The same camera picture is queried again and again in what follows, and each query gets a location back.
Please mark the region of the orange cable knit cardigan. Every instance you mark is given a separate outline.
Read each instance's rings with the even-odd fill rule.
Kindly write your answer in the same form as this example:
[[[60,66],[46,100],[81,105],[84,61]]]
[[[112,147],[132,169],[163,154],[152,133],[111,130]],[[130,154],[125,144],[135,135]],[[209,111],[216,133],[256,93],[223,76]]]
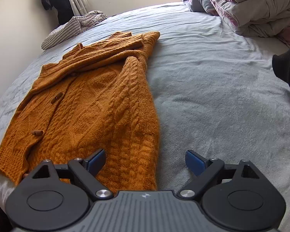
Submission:
[[[44,65],[0,144],[0,174],[18,185],[44,159],[64,164],[104,149],[102,184],[155,190],[159,121],[146,73],[159,37],[117,32]]]

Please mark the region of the grey bed sheet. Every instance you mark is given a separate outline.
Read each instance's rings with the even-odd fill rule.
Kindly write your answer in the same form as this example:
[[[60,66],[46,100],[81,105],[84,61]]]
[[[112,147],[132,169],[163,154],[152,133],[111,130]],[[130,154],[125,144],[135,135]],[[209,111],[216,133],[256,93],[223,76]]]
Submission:
[[[160,121],[158,188],[177,191],[190,179],[189,149],[227,163],[249,159],[283,195],[280,230],[290,231],[290,87],[271,64],[288,48],[275,38],[234,34],[221,18],[180,3],[110,17],[43,52],[0,99],[0,143],[43,65],[59,62],[77,43],[152,31],[160,33],[147,71]]]

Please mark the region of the striped grey pillow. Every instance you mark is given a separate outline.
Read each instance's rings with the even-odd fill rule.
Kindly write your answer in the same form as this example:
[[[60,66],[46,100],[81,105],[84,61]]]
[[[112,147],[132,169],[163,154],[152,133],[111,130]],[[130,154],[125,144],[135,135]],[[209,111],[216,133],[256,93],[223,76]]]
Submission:
[[[42,50],[50,49],[75,37],[107,19],[100,10],[92,10],[83,16],[73,16],[67,23],[54,29],[41,44]]]

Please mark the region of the folded grey pink quilt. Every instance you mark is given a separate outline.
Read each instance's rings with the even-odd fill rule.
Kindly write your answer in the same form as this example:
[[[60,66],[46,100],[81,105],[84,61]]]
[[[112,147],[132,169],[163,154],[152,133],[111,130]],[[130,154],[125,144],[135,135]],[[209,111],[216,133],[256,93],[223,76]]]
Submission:
[[[272,37],[290,27],[290,0],[209,0],[238,35]]]

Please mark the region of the black hanging coat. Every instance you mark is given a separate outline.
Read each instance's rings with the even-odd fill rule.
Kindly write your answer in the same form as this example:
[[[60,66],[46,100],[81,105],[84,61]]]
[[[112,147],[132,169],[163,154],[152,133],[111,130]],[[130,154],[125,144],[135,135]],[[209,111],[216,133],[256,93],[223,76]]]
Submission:
[[[53,7],[57,10],[59,25],[66,24],[74,16],[69,0],[41,0],[41,3],[45,10]]]

